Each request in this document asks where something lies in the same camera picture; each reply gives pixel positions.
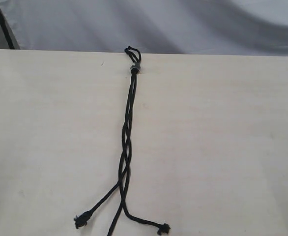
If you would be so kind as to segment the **grey fabric backdrop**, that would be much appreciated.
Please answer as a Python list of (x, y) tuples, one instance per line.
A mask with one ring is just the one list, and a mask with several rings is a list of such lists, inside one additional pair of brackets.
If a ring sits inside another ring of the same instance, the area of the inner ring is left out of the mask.
[(24, 50), (288, 55), (288, 0), (0, 0)]

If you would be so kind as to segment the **black stand pole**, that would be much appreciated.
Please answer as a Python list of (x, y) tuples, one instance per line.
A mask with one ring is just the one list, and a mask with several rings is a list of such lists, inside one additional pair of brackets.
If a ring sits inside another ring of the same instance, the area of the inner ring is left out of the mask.
[(5, 37), (5, 40), (7, 42), (7, 45), (9, 47), (9, 49), (10, 50), (15, 50), (15, 46), (14, 46), (13, 40), (12, 40), (12, 38), (10, 36), (8, 27), (6, 25), (6, 20), (4, 18), (4, 15), (2, 14), (1, 9), (0, 9), (0, 27), (1, 27), (1, 30), (3, 32), (3, 35)]

